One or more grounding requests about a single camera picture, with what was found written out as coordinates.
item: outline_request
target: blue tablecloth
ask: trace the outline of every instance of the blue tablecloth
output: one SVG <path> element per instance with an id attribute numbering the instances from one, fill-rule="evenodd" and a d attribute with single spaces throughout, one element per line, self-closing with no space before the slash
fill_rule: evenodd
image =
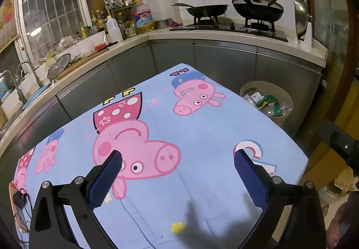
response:
<path id="1" fill-rule="evenodd" d="M 117 149 L 123 167 L 94 212 L 119 248 L 237 248 L 261 214 L 234 168 L 238 148 L 291 184 L 307 163 L 269 118 L 180 64 L 44 139 L 19 160 L 14 183 L 34 203 L 43 181 L 69 183 Z M 66 212 L 80 246 L 89 248 Z"/>

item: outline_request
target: white countertop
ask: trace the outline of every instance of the white countertop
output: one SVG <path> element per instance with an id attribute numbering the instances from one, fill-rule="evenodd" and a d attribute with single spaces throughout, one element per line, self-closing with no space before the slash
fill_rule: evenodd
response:
<path id="1" fill-rule="evenodd" d="M 313 40 L 313 48 L 308 49 L 307 47 L 298 44 L 294 41 L 294 36 L 287 34 L 288 42 L 283 42 L 280 40 L 274 40 L 272 38 L 259 37 L 256 35 L 234 33 L 234 32 L 224 32 L 224 31 L 169 31 L 169 28 L 159 29 L 153 32 L 146 34 L 140 34 L 132 38 L 128 38 L 125 41 L 116 44 L 109 48 L 109 50 L 96 58 L 85 63 L 81 67 L 77 68 L 69 75 L 63 79 L 56 82 L 48 88 L 44 93 L 42 93 L 21 115 L 15 120 L 12 126 L 8 129 L 6 134 L 0 141 L 0 157 L 15 137 L 15 135 L 20 131 L 21 127 L 52 97 L 54 97 L 58 92 L 63 88 L 71 84 L 74 80 L 78 79 L 97 65 L 105 62 L 106 60 L 122 53 L 123 51 L 130 49 L 136 45 L 139 45 L 148 40 L 162 40 L 162 39 L 191 39 L 191 40 L 219 40 L 226 42 L 235 42 L 253 45 L 257 47 L 263 47 L 268 49 L 273 49 L 279 52 L 283 52 L 303 60 L 309 61 L 313 64 L 325 67 L 326 58 L 328 50 L 323 47 L 316 40 Z M 29 76 L 26 80 L 32 79 L 33 75 Z M 33 83 L 33 87 L 29 89 L 38 88 L 36 81 Z M 9 97 L 7 100 L 14 100 L 14 96 Z M 11 102 L 11 105 L 15 108 L 21 103 Z"/>

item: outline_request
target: white plastic jug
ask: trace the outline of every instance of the white plastic jug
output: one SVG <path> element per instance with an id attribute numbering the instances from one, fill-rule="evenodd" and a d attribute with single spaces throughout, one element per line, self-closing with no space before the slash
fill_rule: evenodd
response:
<path id="1" fill-rule="evenodd" d="M 118 27 L 117 21 L 114 18 L 112 18 L 111 16 L 107 16 L 106 25 L 107 25 L 108 34 L 111 36 L 113 42 L 123 41 L 121 30 Z"/>

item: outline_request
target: beige trash bin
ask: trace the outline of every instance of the beige trash bin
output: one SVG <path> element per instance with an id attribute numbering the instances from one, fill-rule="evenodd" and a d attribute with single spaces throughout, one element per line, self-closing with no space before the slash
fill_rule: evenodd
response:
<path id="1" fill-rule="evenodd" d="M 246 94 L 252 95 L 255 92 L 259 92 L 262 96 L 263 95 L 273 95 L 278 98 L 279 104 L 283 104 L 284 102 L 291 104 L 293 106 L 293 100 L 290 98 L 289 94 L 284 91 L 282 88 L 278 87 L 277 85 L 263 82 L 263 81 L 253 81 L 249 82 L 247 84 L 244 84 L 241 90 L 239 91 L 239 94 L 241 97 L 243 97 Z M 290 115 L 275 117 L 270 116 L 269 118 L 274 121 L 277 125 L 281 126 L 283 122 L 286 120 L 286 118 Z"/>

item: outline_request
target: silver bolt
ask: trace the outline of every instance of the silver bolt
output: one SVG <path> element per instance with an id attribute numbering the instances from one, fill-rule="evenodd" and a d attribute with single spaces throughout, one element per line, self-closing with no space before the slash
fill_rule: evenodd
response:
<path id="1" fill-rule="evenodd" d="M 79 177 L 76 177 L 76 178 L 75 178 L 75 183 L 76 183 L 76 184 L 81 184 L 82 182 L 84 182 L 84 178 L 83 178 L 83 177 L 79 176 Z"/>
<path id="2" fill-rule="evenodd" d="M 282 183 L 282 178 L 280 178 L 279 176 L 273 176 L 273 177 L 272 177 L 272 181 L 273 181 L 275 184 L 281 184 L 281 183 Z"/>
<path id="3" fill-rule="evenodd" d="M 314 187 L 314 184 L 313 184 L 313 182 L 308 181 L 308 182 L 306 183 L 306 186 L 307 186 L 308 188 L 312 189 L 312 188 Z"/>
<path id="4" fill-rule="evenodd" d="M 48 186 L 50 185 L 50 182 L 48 182 L 48 181 L 45 181 L 45 182 L 43 182 L 42 183 L 42 188 L 48 188 Z"/>

